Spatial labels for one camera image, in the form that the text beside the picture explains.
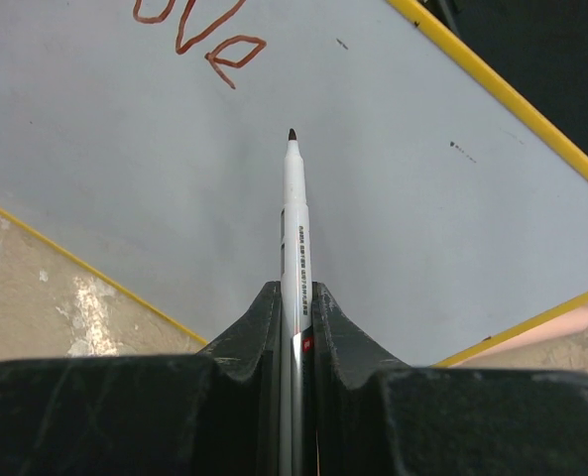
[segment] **white board surface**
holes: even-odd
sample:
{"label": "white board surface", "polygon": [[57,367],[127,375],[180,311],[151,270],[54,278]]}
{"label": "white board surface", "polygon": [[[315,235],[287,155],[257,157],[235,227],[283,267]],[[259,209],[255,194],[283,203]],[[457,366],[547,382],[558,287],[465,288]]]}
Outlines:
{"label": "white board surface", "polygon": [[133,3],[0,0],[0,205],[152,305],[211,339],[279,278],[289,127],[314,278],[408,363],[588,291],[588,182],[382,0],[248,0],[182,56],[184,3]]}

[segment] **pen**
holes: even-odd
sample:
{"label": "pen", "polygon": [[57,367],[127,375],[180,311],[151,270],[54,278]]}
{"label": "pen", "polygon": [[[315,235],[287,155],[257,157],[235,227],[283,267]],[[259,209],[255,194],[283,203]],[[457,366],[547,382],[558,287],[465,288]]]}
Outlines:
{"label": "pen", "polygon": [[281,213],[281,476],[315,474],[312,280],[304,162],[290,129]]}

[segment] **yellow board edge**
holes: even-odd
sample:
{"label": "yellow board edge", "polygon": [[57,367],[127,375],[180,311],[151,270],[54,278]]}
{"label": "yellow board edge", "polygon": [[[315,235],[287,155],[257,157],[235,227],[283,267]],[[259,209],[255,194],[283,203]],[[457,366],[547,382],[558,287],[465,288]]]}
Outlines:
{"label": "yellow board edge", "polygon": [[162,318],[166,322],[170,323],[171,325],[173,325],[174,327],[176,327],[181,332],[184,332],[185,334],[187,334],[188,336],[190,336],[192,339],[198,341],[198,343],[200,343],[202,345],[207,344],[207,341],[203,337],[201,337],[200,335],[198,335],[196,332],[188,329],[184,325],[182,325],[179,322],[177,322],[176,320],[172,319],[170,316],[168,316],[168,315],[164,314],[163,312],[161,312],[160,310],[158,310],[156,307],[148,304],[146,301],[144,301],[142,298],[140,298],[136,294],[132,293],[131,291],[128,291],[122,285],[120,285],[119,283],[111,280],[108,276],[104,275],[101,271],[96,270],[95,268],[93,268],[88,263],[80,260],[77,256],[75,256],[71,252],[65,250],[65,248],[63,248],[62,246],[60,246],[58,243],[56,243],[55,241],[50,240],[45,235],[43,235],[39,231],[35,230],[30,225],[28,225],[27,223],[25,223],[24,221],[20,220],[19,218],[17,218],[16,216],[14,216],[13,214],[11,214],[7,210],[4,210],[1,207],[0,207],[0,215],[2,217],[4,217],[5,219],[9,220],[10,222],[14,223],[15,225],[19,226],[21,229],[23,229],[24,231],[28,232],[30,235],[38,238],[40,241],[42,241],[43,243],[45,243],[50,248],[53,248],[57,252],[65,255],[67,258],[69,258],[70,260],[72,260],[76,265],[80,266],[81,268],[83,268],[84,270],[88,271],[89,273],[95,275],[100,280],[105,281],[110,286],[112,286],[113,288],[115,288],[119,292],[123,293],[124,295],[128,296],[130,299],[132,299],[133,301],[135,301],[138,304],[142,305],[146,309],[152,311],[154,314],[156,314],[157,316],[159,316],[160,318]]}
{"label": "yellow board edge", "polygon": [[[524,97],[491,69],[478,55],[461,42],[416,0],[387,0],[404,17],[421,30],[444,53],[470,74],[525,125],[539,136],[567,164],[588,180],[588,156],[540,114]],[[504,332],[434,364],[448,367],[526,332],[538,325],[588,303],[588,293],[537,315]]]}

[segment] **pink object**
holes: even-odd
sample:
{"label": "pink object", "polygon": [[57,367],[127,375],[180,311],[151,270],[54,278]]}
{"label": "pink object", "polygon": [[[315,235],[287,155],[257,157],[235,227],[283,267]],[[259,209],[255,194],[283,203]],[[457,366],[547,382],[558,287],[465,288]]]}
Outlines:
{"label": "pink object", "polygon": [[490,347],[483,352],[479,352],[469,359],[457,362],[456,364],[451,365],[451,367],[456,367],[457,365],[468,362],[477,357],[492,355],[498,352],[503,352],[504,350],[516,349],[525,345],[535,344],[537,342],[543,342],[549,339],[555,339],[556,337],[575,334],[582,332],[585,329],[588,329],[588,305],[570,310],[569,312],[566,312],[559,317],[546,322],[545,324],[541,324],[533,329],[517,335],[516,337],[512,337],[505,342],[501,342],[494,347]]}

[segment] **red handwriting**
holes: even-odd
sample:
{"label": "red handwriting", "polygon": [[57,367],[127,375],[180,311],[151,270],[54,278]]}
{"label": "red handwriting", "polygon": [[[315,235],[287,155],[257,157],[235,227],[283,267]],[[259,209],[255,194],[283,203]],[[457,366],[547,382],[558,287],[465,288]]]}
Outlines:
{"label": "red handwriting", "polygon": [[[153,25],[157,23],[162,23],[168,17],[168,15],[173,10],[173,7],[175,6],[176,0],[169,0],[164,11],[156,17],[142,17],[139,14],[142,8],[142,1],[143,0],[135,1],[135,6],[133,7],[133,18],[135,19],[135,21],[139,23]],[[238,0],[232,8],[230,8],[227,12],[225,12],[223,15],[217,18],[214,22],[212,22],[212,24],[209,27],[207,27],[201,33],[183,43],[183,36],[185,33],[187,19],[190,16],[192,9],[194,8],[194,4],[196,3],[196,0],[188,0],[187,4],[185,5],[185,8],[183,9],[183,13],[181,14],[181,19],[178,23],[178,31],[176,33],[175,41],[176,53],[178,55],[183,55],[194,45],[205,40],[209,35],[212,34],[212,32],[214,32],[214,30],[216,30],[218,27],[220,27],[230,18],[232,18],[236,14],[236,12],[240,10],[240,8],[243,6],[245,2],[246,0]],[[254,44],[256,46],[248,54],[246,54],[242,59],[238,61],[231,61],[229,59],[222,59],[218,57],[218,55],[227,47],[235,45],[239,42]],[[266,45],[267,42],[260,38],[248,37],[245,35],[237,35],[235,37],[228,38],[227,40],[222,42],[218,47],[212,50],[212,52],[206,54],[205,59],[207,60],[207,62],[210,63],[214,71],[216,71],[216,73],[221,77],[221,79],[223,79],[232,89],[236,89],[236,86],[234,85],[232,80],[229,77],[227,77],[227,75],[225,75],[225,73],[222,71],[219,65],[223,64],[230,67],[241,68],[249,61],[251,61]]]}

